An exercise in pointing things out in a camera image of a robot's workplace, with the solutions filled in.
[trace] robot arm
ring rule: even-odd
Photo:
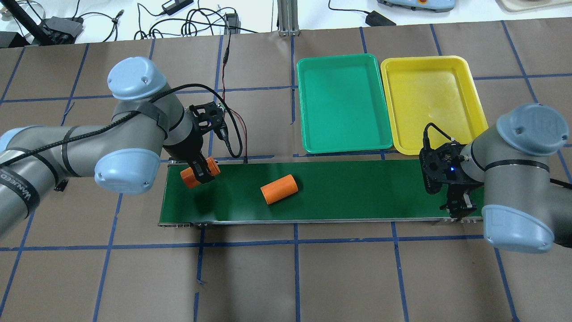
[[[445,183],[449,192],[461,191],[448,192],[446,206],[460,218],[476,209],[468,194],[484,183],[484,237],[492,246],[522,253],[548,252],[553,242],[570,248],[572,191],[552,185],[548,167],[568,135],[553,108],[521,105],[466,146],[425,146],[419,157],[426,190],[436,193]]]
[[[120,101],[111,125],[31,126],[0,138],[0,238],[70,176],[93,176],[116,193],[148,191],[162,148],[187,162],[200,183],[214,179],[201,153],[202,135],[213,129],[228,142],[225,106],[183,108],[174,94],[177,88],[171,89],[155,64],[143,57],[119,62],[109,73],[108,86]]]

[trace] green conveyor belt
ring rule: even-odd
[[[439,210],[446,189],[425,192],[418,160],[226,164],[213,182],[194,189],[181,180],[185,168],[169,166],[160,226],[448,218]],[[260,187],[287,174],[299,192],[268,206]],[[482,205],[483,190],[471,198]]]

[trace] white table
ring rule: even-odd
[[[46,16],[71,17],[76,9],[77,0],[37,0],[46,9]],[[162,0],[138,0],[152,13],[162,11]],[[120,10],[125,13],[120,18],[118,40],[132,40],[138,30],[137,2],[135,0],[82,0],[79,13],[100,11],[112,17]],[[300,29],[338,29],[367,26],[364,13],[348,11],[332,11],[328,9],[327,0],[299,0],[298,15]],[[276,0],[201,0],[201,7],[217,9],[232,6],[238,14],[242,27],[257,32],[270,32],[276,30],[277,4]],[[141,25],[148,30],[155,21],[164,18],[184,18],[189,9],[197,7],[197,1],[173,16],[152,17],[142,9]],[[534,18],[572,17],[572,4],[559,5],[541,9],[511,13],[506,11],[495,0],[458,0],[456,7],[446,13],[433,13],[429,11],[411,11],[401,7],[388,7],[379,4],[376,0],[332,0],[332,7],[345,9],[375,10],[398,25],[417,25],[424,23],[450,23],[470,21],[496,21]],[[84,17],[84,30],[77,39],[77,43],[102,41],[111,31],[111,21],[101,15]],[[181,21],[164,22],[159,29],[167,33],[179,33]],[[0,21],[0,30],[16,31],[18,26],[12,20]],[[223,32],[222,27],[214,27],[215,34]],[[200,34],[210,34],[209,30]]]

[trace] orange foam cylinder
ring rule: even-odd
[[[289,174],[274,182],[268,183],[266,186],[261,187],[260,190],[266,200],[266,204],[270,205],[298,192],[298,185],[294,177]]]
[[[220,174],[219,165],[216,164],[216,161],[212,158],[212,156],[206,159],[206,164],[209,167],[210,174],[213,176],[217,176]],[[190,167],[186,168],[185,170],[181,171],[181,179],[185,183],[186,187],[192,189],[201,183],[194,177],[193,169]]]

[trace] light blue joint cap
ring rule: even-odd
[[[12,141],[12,139],[16,136],[16,134],[22,132],[23,130],[25,130],[27,128],[36,127],[36,126],[37,125],[30,125],[28,127],[18,127],[18,128],[13,128],[11,130],[8,130],[6,133],[4,133],[2,136],[0,136],[0,152],[6,150],[6,148],[8,147],[8,144],[10,143],[10,141]]]
[[[105,190],[137,195],[153,186],[159,156],[150,150],[129,148],[106,154],[96,164],[96,183]]]
[[[496,121],[500,136],[513,148],[534,156],[549,156],[566,144],[568,124],[554,108],[524,104]]]
[[[484,238],[493,247],[530,254],[552,249],[554,233],[533,216],[501,205],[487,205],[481,213]]]
[[[145,57],[126,58],[108,75],[108,87],[118,100],[138,100],[151,96],[167,84],[167,78]]]

